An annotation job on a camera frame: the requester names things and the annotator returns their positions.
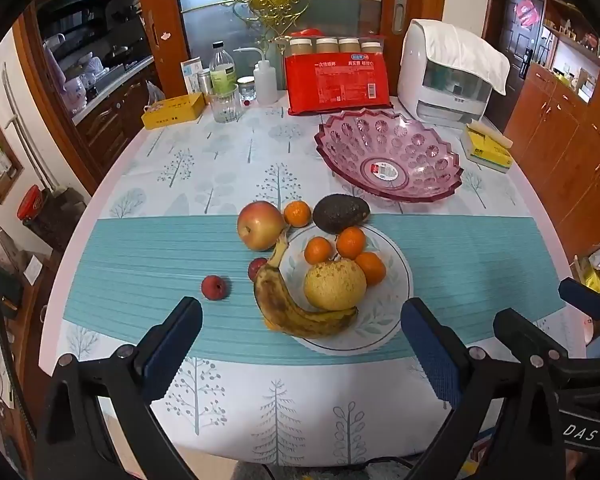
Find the red lychee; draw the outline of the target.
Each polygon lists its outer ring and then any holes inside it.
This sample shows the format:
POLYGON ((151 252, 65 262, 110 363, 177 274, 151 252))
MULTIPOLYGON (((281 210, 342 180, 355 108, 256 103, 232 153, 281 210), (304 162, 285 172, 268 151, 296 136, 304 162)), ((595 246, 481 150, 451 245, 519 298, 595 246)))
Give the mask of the red lychee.
POLYGON ((201 293, 211 301, 223 300, 228 295, 226 281, 217 275, 208 275, 201 282, 201 293))
POLYGON ((258 272, 260 271, 260 269, 262 268, 262 266, 265 265, 265 263, 268 262, 267 258, 255 258, 253 259, 248 266, 248 278, 250 279, 250 281, 254 282, 256 280, 256 276, 258 274, 258 272))

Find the purple glass fruit bowl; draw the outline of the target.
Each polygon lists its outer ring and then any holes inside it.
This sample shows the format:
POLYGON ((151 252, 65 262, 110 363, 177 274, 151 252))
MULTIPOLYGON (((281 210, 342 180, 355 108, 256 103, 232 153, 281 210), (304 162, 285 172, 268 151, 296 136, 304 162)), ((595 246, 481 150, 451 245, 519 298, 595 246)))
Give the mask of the purple glass fruit bowl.
POLYGON ((317 153, 343 180, 402 203, 433 203, 462 184, 460 155, 433 128, 390 110, 346 110, 314 136, 317 153))

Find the orange tangerine beside apple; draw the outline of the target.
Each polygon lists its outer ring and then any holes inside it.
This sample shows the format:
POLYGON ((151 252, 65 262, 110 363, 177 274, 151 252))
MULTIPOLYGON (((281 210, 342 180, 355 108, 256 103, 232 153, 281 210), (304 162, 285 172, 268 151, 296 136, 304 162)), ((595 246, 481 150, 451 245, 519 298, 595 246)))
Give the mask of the orange tangerine beside apple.
POLYGON ((284 219, 293 228, 303 228, 311 223, 311 208, 303 200, 294 200, 285 207, 284 219))

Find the red apple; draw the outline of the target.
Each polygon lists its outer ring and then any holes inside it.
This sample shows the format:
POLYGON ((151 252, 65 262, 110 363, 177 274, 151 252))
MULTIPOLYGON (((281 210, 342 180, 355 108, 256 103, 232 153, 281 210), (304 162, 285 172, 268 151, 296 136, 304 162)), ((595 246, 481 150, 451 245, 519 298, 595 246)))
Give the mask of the red apple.
POLYGON ((283 215, 271 203, 257 200, 242 208, 236 224, 242 242, 254 252, 264 252, 275 245, 286 229, 283 215))

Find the clear bottle green label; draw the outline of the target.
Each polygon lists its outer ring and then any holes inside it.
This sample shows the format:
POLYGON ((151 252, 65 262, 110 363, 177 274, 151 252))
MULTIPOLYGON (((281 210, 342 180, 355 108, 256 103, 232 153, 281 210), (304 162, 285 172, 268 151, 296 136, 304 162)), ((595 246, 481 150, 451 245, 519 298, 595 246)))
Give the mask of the clear bottle green label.
POLYGON ((212 49, 209 64, 212 89, 217 94, 231 92, 237 84, 234 58, 225 50, 223 41, 215 41, 212 49))

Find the white squeeze bottle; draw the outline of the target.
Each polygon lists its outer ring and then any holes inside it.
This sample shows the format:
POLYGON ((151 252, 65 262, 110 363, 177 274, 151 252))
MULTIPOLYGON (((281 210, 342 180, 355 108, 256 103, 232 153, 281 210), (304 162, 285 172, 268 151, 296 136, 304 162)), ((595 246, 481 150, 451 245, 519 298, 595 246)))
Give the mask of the white squeeze bottle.
POLYGON ((253 69, 257 100, 261 106, 273 105, 278 100, 276 71, 264 52, 256 47, 239 47, 235 52, 256 52, 260 55, 260 60, 253 69))

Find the small glass jar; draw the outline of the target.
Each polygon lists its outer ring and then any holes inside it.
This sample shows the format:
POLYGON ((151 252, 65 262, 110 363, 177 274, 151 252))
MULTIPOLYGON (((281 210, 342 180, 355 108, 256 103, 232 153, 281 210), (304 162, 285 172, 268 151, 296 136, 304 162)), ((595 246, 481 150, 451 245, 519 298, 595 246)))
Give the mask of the small glass jar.
POLYGON ((243 101, 252 102, 257 99, 256 83, 253 76, 242 76, 237 79, 238 91, 243 101))

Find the wooden cabinet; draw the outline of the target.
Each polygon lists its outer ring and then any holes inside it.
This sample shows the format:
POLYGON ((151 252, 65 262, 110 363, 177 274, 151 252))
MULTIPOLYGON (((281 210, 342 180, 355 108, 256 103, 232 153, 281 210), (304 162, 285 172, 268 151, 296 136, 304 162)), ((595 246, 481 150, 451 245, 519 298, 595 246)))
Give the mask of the wooden cabinet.
POLYGON ((570 0, 545 0, 541 25, 505 133, 573 258, 600 247, 600 36, 570 0))

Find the yellow tissue box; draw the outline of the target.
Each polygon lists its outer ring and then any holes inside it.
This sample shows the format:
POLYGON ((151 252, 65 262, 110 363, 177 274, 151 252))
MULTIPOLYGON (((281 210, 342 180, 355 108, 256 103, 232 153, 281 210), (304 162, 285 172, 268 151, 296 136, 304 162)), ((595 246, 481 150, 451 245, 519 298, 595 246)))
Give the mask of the yellow tissue box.
POLYGON ((148 130, 192 122, 199 118, 205 107, 206 99, 202 93, 177 96, 147 105, 142 122, 148 130))

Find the spotted ripe banana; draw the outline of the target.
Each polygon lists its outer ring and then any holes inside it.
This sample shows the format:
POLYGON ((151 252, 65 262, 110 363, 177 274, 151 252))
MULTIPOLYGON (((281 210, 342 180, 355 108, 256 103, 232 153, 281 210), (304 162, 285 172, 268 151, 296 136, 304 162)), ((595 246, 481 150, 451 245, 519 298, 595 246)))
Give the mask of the spotted ripe banana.
POLYGON ((358 317, 358 308, 311 312, 291 297, 279 265, 288 248, 287 230, 276 240, 272 256, 260 267, 253 281, 254 299, 268 327, 299 338, 325 338, 346 330, 358 317))

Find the yellow speckled pear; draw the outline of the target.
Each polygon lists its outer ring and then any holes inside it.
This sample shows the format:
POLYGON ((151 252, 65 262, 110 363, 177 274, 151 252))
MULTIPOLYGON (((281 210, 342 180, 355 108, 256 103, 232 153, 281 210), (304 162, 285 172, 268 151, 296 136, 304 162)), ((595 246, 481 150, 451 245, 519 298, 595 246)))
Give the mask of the yellow speckled pear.
POLYGON ((356 307, 366 288, 365 274, 350 259, 317 263, 309 268, 303 281, 303 293, 310 305, 329 311, 356 307))

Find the orange tangerine plate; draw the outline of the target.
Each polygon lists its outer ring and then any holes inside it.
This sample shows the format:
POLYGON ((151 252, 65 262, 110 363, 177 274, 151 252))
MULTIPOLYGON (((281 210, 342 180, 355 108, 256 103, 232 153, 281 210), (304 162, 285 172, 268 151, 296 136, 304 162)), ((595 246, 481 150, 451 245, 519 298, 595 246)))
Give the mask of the orange tangerine plate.
POLYGON ((326 262, 334 255, 334 246, 332 242, 322 236, 314 236, 306 244, 304 248, 304 260, 310 266, 326 262))
POLYGON ((364 252, 366 235, 358 226, 349 226, 337 235, 336 249, 340 257, 354 260, 364 252))
POLYGON ((386 277, 386 266, 374 252, 361 252, 354 259, 365 275, 368 287, 381 283, 386 277))

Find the white cloth on appliance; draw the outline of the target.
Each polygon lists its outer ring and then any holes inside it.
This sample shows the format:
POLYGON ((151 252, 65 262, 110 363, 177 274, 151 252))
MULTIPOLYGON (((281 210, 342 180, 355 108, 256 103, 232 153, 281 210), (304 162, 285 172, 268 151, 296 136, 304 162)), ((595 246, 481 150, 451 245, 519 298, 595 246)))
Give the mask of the white cloth on appliance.
POLYGON ((509 60, 486 40, 449 23, 413 18, 403 39, 402 58, 405 58, 407 38, 413 30, 424 36, 428 61, 473 74, 490 84, 501 96, 506 95, 509 60))

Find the dark green avocado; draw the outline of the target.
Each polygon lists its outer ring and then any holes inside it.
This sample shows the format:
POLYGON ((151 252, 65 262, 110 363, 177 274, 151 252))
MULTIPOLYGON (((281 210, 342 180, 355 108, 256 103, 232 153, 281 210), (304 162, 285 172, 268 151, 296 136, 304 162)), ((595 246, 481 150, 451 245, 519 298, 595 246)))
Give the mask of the dark green avocado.
POLYGON ((365 200, 347 194, 323 197, 313 209, 315 225, 329 234, 339 234, 350 226, 358 226, 370 215, 365 200))

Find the white countertop appliance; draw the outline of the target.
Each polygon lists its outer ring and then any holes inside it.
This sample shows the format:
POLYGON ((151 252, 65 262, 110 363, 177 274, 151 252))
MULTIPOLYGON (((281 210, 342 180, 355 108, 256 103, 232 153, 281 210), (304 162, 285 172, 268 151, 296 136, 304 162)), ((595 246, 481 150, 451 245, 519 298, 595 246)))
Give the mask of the white countertop appliance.
POLYGON ((396 93, 415 119, 451 126, 480 120, 494 92, 473 74, 428 61, 424 36, 416 30, 408 36, 396 93))

